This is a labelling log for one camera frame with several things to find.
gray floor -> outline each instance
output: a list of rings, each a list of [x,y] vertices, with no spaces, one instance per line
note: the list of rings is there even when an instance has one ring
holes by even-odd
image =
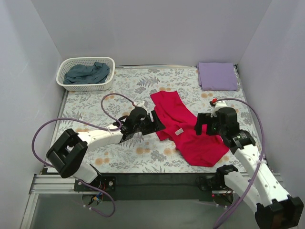
[[[84,209],[80,195],[40,195],[31,229],[211,229],[223,209],[195,200],[117,201],[117,211],[103,218]],[[111,211],[111,203],[99,207]],[[258,229],[245,203],[221,229]]]

wire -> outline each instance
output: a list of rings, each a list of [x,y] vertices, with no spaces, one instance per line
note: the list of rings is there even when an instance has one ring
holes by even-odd
[[[54,118],[54,119],[49,120],[49,121],[47,121],[46,123],[42,124],[41,127],[38,128],[38,130],[36,131],[36,133],[35,133],[34,136],[33,136],[31,147],[32,147],[32,152],[33,152],[34,156],[36,157],[36,159],[39,160],[40,162],[42,162],[43,164],[47,165],[47,166],[54,167],[53,165],[51,165],[51,164],[45,162],[44,160],[42,160],[42,159],[37,155],[37,153],[36,153],[36,151],[35,151],[35,140],[36,140],[36,138],[37,138],[37,135],[39,134],[39,132],[40,132],[46,125],[48,125],[48,124],[50,124],[50,123],[53,123],[53,122],[56,122],[56,121],[61,121],[61,120],[69,120],[69,121],[74,121],[74,122],[82,123],[82,124],[85,124],[85,125],[89,125],[89,126],[92,126],[92,127],[94,127],[94,128],[97,128],[97,129],[100,129],[100,130],[105,130],[105,131],[116,131],[116,130],[120,130],[121,127],[122,127],[121,121],[119,121],[118,119],[116,119],[116,118],[114,118],[113,116],[111,116],[108,112],[106,112],[106,110],[105,110],[104,107],[103,107],[103,101],[104,101],[105,98],[108,97],[109,95],[119,95],[119,96],[121,96],[121,97],[127,99],[128,101],[132,102],[133,106],[136,106],[136,105],[135,105],[134,101],[132,101],[131,99],[129,99],[129,98],[126,97],[125,95],[122,95],[122,94],[119,94],[119,93],[109,93],[109,94],[105,95],[105,96],[102,98],[102,100],[101,100],[101,108],[102,108],[102,110],[105,112],[105,114],[106,114],[107,116],[109,116],[110,118],[112,118],[113,120],[115,120],[116,122],[119,123],[119,127],[118,127],[118,128],[115,128],[115,129],[108,129],[108,128],[100,127],[100,126],[97,126],[97,125],[93,125],[93,124],[90,124],[90,123],[87,123],[87,122],[84,122],[84,121],[81,121],[81,120],[78,120],[78,119],[75,119],[75,118]],[[108,196],[108,197],[110,198],[112,204],[113,204],[113,211],[112,211],[111,214],[106,215],[106,214],[102,213],[101,211],[99,211],[99,210],[97,210],[97,209],[95,209],[95,208],[92,208],[92,207],[90,207],[90,206],[88,206],[88,205],[85,205],[86,207],[88,207],[89,209],[95,211],[96,213],[98,213],[98,214],[100,214],[101,216],[104,216],[104,217],[110,217],[110,216],[112,216],[112,215],[115,213],[115,209],[116,209],[115,202],[114,202],[113,198],[112,198],[107,192],[105,192],[104,190],[101,190],[101,189],[99,189],[99,188],[96,188],[96,187],[94,187],[94,186],[91,186],[91,185],[87,184],[86,182],[84,182],[83,180],[79,180],[79,181],[80,181],[83,185],[85,185],[85,186],[87,186],[87,187],[89,187],[89,188],[91,188],[91,189],[94,189],[94,190],[97,190],[97,191],[103,193],[103,196],[104,196],[104,195]]]
[[[264,130],[263,130],[263,125],[262,125],[262,122],[257,114],[257,112],[254,110],[253,107],[251,107],[247,102],[243,101],[243,100],[240,100],[240,99],[235,99],[235,98],[225,98],[225,99],[217,99],[217,101],[225,101],[225,100],[234,100],[234,101],[238,101],[238,102],[241,102],[245,105],[247,105],[252,111],[253,113],[255,114],[256,118],[257,118],[257,121],[259,123],[259,127],[261,129],[261,133],[262,133],[262,151],[261,151],[261,154],[259,156],[259,161],[261,162],[263,160],[263,157],[264,157],[264,152],[265,152],[265,144],[264,144]],[[232,204],[219,218],[218,220],[214,223],[213,225],[213,229],[217,229],[219,228],[232,214],[233,212],[238,208],[238,206],[242,203],[242,201],[244,200],[245,196],[247,195],[247,193],[249,192],[252,184],[254,183],[254,180],[257,176],[257,173],[259,171],[259,168],[261,166],[261,163],[258,163],[257,164],[257,167],[254,171],[254,174],[252,176],[252,179],[250,180],[249,182],[249,185],[248,187],[246,188],[246,190],[244,191],[244,193],[242,194],[242,196],[238,199],[237,202],[235,202],[234,204]]]

red cloth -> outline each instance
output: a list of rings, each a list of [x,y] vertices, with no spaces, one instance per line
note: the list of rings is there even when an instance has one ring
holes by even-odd
[[[213,167],[219,159],[228,152],[220,136],[208,136],[205,134],[206,125],[203,125],[202,135],[196,135],[194,129],[197,117],[193,115],[182,103],[177,91],[160,91],[151,94],[156,105],[155,111],[165,125],[165,129],[158,131],[160,141],[167,138],[174,141],[176,148],[192,166]]]

white wall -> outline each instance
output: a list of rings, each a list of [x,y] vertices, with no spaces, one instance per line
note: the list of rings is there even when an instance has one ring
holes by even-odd
[[[271,0],[32,0],[64,59],[117,65],[234,62]]]
[[[266,155],[288,191],[305,202],[305,0],[273,0],[239,69],[261,116]],[[305,228],[305,213],[299,228]]]
[[[30,0],[0,0],[0,228],[19,228],[33,175],[42,168],[31,139],[57,116],[61,57]],[[54,127],[39,137],[44,156]]]

floral tablecloth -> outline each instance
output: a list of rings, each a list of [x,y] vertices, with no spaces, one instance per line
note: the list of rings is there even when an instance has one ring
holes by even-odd
[[[108,126],[113,122],[100,108],[101,98],[111,92],[122,93],[136,102],[147,101],[148,111],[154,109],[150,94],[177,90],[186,107],[195,115],[210,112],[209,104],[213,98],[238,98],[244,100],[244,94],[238,79],[236,92],[203,91],[198,85],[198,71],[195,68],[173,69],[117,69],[112,87],[100,92],[69,92],[62,117],[72,117],[99,126]],[[248,108],[239,102],[227,102],[238,114],[241,129],[249,131],[257,141],[256,131]],[[111,95],[105,99],[104,106],[110,114],[119,118],[128,115],[132,104],[122,97]],[[56,138],[68,128],[75,131],[92,130],[72,121],[61,121]],[[135,134],[133,139],[118,145],[101,147],[85,155],[84,161],[94,165],[100,172],[106,173],[202,173],[215,172],[224,164],[235,165],[240,172],[245,169],[229,151],[214,167],[190,166],[175,149],[170,140],[160,142],[156,133],[142,136]]]

